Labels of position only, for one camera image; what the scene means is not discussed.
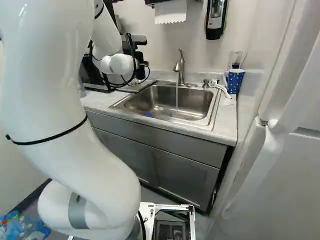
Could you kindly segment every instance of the blue cup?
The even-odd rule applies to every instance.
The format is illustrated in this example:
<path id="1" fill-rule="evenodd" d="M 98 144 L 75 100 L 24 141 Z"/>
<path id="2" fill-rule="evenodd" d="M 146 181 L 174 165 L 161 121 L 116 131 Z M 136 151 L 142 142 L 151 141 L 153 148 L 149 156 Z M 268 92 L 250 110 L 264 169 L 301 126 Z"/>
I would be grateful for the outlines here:
<path id="1" fill-rule="evenodd" d="M 243 69 L 230 69 L 228 75 L 228 94 L 237 94 L 245 76 Z"/>

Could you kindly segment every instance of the running water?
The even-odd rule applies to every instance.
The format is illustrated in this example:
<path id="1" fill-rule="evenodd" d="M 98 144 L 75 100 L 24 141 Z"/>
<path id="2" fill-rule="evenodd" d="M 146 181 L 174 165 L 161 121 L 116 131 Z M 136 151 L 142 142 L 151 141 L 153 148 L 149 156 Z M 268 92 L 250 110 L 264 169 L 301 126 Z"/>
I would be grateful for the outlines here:
<path id="1" fill-rule="evenodd" d="M 175 110 L 176 115 L 178 116 L 178 80 L 175 83 Z"/>

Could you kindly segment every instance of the sink cabinet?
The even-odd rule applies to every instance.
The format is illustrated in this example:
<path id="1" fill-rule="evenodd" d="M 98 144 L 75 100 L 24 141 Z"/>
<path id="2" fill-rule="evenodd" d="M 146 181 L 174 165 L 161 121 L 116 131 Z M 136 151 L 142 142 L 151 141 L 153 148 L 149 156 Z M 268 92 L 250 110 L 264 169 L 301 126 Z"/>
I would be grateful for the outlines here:
<path id="1" fill-rule="evenodd" d="M 139 180 L 207 211 L 227 146 L 88 111 L 101 140 Z"/>
<path id="2" fill-rule="evenodd" d="M 219 170 L 145 144 L 96 129 L 101 142 L 140 181 L 206 211 Z"/>

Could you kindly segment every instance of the gray band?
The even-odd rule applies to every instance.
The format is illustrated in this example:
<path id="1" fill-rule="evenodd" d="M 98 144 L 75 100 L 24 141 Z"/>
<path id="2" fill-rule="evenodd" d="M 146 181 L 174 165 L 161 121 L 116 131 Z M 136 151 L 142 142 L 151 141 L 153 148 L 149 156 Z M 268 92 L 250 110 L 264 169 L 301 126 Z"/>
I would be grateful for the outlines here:
<path id="1" fill-rule="evenodd" d="M 74 229 L 90 229 L 85 218 L 86 199 L 72 193 L 69 201 L 68 218 Z"/>

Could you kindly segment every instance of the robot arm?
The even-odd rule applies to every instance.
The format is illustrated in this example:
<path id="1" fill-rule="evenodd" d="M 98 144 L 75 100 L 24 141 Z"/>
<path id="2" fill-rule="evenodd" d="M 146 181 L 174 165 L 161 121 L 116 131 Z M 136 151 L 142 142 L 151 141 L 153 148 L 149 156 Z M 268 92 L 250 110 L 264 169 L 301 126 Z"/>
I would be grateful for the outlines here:
<path id="1" fill-rule="evenodd" d="M 38 202 L 47 225 L 85 239 L 124 240 L 139 209 L 140 184 L 100 143 L 77 91 L 91 36 L 97 58 L 121 47 L 108 11 L 95 20 L 97 2 L 0 0 L 1 121 L 23 154 L 53 179 Z"/>
<path id="2" fill-rule="evenodd" d="M 126 75 L 134 71 L 132 56 L 118 53 L 122 39 L 102 0 L 94 0 L 92 61 L 105 74 Z"/>

